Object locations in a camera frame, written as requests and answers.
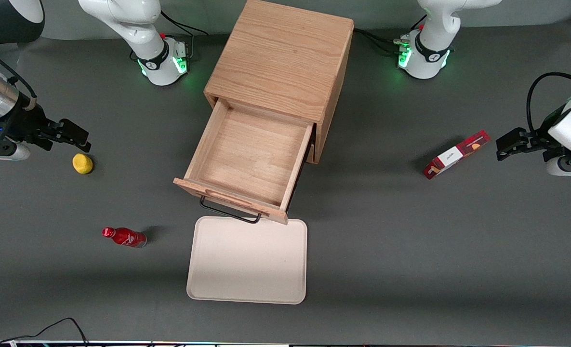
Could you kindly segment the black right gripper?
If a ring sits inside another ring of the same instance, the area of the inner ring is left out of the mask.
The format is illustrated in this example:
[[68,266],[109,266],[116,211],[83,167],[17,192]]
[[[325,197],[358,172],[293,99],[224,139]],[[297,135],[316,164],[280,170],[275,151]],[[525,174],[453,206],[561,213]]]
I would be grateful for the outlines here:
[[10,118],[6,121],[5,136],[16,142],[36,144],[36,146],[50,151],[52,141],[74,145],[83,152],[90,152],[91,143],[88,141],[89,132],[76,125],[69,119],[61,119],[54,131],[54,121],[45,116],[43,108],[39,105],[32,110],[25,110],[28,99],[19,99],[11,110]]

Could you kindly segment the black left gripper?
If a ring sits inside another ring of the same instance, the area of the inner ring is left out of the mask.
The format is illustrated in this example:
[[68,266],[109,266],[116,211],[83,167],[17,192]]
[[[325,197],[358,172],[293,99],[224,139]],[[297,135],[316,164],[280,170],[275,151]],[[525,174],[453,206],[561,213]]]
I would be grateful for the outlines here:
[[518,127],[507,132],[495,141],[497,160],[505,160],[524,149],[526,152],[545,151],[543,152],[545,162],[563,156],[564,147],[550,136],[551,127],[552,125],[541,125],[541,127],[534,129],[533,126],[528,126],[529,132],[525,128]]

